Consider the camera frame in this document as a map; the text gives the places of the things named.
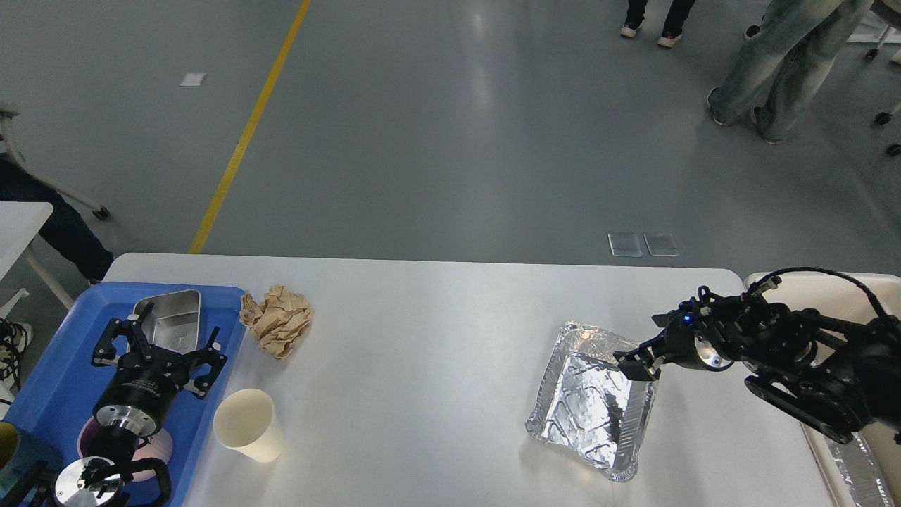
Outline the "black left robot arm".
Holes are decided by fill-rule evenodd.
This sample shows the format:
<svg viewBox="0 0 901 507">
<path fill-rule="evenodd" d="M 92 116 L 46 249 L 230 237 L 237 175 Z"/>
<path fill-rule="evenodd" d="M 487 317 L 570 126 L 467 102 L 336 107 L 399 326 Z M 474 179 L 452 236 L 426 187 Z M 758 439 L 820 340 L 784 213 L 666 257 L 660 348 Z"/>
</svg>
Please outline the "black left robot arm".
<svg viewBox="0 0 901 507">
<path fill-rule="evenodd" d="M 99 424 L 83 458 L 60 468 L 38 453 L 20 459 L 13 470 L 13 484 L 2 488 L 2 504 L 32 506 L 125 506 L 127 487 L 134 476 L 149 471 L 158 485 L 153 506 L 165 505 L 172 494 L 168 466 L 160 458 L 136 459 L 139 447 L 162 430 L 178 394 L 189 392 L 206 400 L 227 363 L 217 344 L 214 327 L 205 344 L 180 353 L 157 341 L 149 342 L 144 321 L 152 311 L 113 318 L 103 328 L 92 349 L 94 367 L 112 366 L 115 374 L 94 404 Z"/>
</svg>

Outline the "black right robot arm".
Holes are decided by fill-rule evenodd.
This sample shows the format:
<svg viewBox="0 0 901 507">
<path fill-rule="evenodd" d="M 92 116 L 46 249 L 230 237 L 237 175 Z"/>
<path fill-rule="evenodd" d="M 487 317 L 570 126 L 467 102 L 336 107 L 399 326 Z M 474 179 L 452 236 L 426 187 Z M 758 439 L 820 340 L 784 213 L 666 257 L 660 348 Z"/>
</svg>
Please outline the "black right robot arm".
<svg viewBox="0 0 901 507">
<path fill-rule="evenodd" d="M 875 317 L 860 324 L 765 298 L 795 272 L 766 273 L 733 296 L 700 286 L 672 311 L 652 317 L 657 336 L 614 352 L 617 367 L 631 381 L 651 382 L 670 363 L 707 372 L 741 363 L 750 371 L 744 383 L 753 395 L 827 439 L 846 445 L 874 423 L 898 432 L 899 318 L 860 280 L 820 267 L 812 273 L 860 289 Z"/>
</svg>

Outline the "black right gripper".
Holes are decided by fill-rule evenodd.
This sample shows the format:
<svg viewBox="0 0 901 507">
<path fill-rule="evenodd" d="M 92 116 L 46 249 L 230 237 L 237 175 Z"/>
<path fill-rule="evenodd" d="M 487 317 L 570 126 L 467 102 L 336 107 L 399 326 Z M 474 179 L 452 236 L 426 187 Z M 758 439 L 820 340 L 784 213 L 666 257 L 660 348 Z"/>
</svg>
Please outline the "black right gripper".
<svg viewBox="0 0 901 507">
<path fill-rule="evenodd" d="M 630 351 L 612 353 L 619 371 L 630 381 L 656 382 L 662 375 L 662 362 L 708 372 L 731 368 L 734 361 L 717 352 L 707 338 L 682 324 L 682 320 L 670 321 L 657 335 L 655 344 L 640 344 Z"/>
</svg>

